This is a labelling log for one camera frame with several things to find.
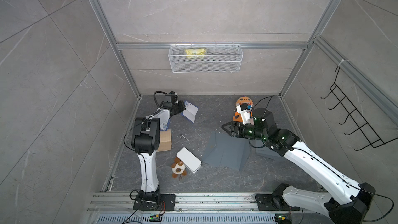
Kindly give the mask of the white blue bordered letter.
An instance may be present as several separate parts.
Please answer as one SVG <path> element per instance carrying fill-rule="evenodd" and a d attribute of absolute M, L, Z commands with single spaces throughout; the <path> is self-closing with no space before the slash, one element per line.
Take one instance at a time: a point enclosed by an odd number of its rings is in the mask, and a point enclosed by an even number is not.
<path fill-rule="evenodd" d="M 167 131 L 170 128 L 169 118 L 160 118 L 160 131 Z"/>

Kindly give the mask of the grey envelope gold rose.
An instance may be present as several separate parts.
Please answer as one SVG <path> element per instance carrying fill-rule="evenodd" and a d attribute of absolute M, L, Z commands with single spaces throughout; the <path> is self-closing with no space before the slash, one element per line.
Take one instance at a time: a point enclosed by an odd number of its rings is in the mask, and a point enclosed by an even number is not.
<path fill-rule="evenodd" d="M 204 163 L 213 167 L 228 167 L 242 171 L 250 156 L 250 146 L 245 139 L 214 132 L 202 156 Z"/>

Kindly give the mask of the grey envelope front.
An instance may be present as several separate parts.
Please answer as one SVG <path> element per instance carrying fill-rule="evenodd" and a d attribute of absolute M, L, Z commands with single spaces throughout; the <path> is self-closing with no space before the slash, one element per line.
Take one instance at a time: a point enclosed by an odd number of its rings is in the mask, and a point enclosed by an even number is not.
<path fill-rule="evenodd" d="M 259 140 L 255 140 L 255 144 L 254 146 L 256 146 L 256 154 L 272 159 L 274 161 L 285 161 L 285 158 L 281 157 L 277 152 L 270 150 L 267 147 L 263 147 L 263 148 L 258 148 L 260 146 L 262 146 L 263 143 L 262 141 Z"/>

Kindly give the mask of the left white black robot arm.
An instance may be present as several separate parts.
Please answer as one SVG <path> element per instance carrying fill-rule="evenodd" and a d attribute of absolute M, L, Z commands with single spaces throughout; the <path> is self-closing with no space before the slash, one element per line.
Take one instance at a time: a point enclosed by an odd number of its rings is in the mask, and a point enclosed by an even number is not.
<path fill-rule="evenodd" d="M 134 209 L 142 211 L 158 210 L 173 211 L 175 208 L 175 194 L 161 194 L 160 183 L 156 172 L 156 154 L 161 141 L 161 128 L 167 127 L 174 115 L 182 113 L 186 107 L 178 100 L 178 95 L 156 91 L 163 94 L 161 103 L 155 102 L 157 109 L 146 117 L 137 117 L 132 128 L 131 149 L 137 153 L 141 166 L 141 189 L 134 200 Z"/>

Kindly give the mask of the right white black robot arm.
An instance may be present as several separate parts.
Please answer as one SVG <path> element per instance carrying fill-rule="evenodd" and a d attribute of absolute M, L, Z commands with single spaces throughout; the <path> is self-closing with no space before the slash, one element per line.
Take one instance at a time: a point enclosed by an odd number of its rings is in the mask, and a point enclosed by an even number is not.
<path fill-rule="evenodd" d="M 241 121 L 221 127 L 231 137 L 261 141 L 263 147 L 293 162 L 323 188 L 324 192 L 297 189 L 280 184 L 271 196 L 257 194 L 260 210 L 272 205 L 287 210 L 298 207 L 322 214 L 335 224 L 361 224 L 370 209 L 375 189 L 345 176 L 311 151 L 301 139 L 287 129 L 278 128 L 273 114 L 265 108 L 241 111 Z"/>

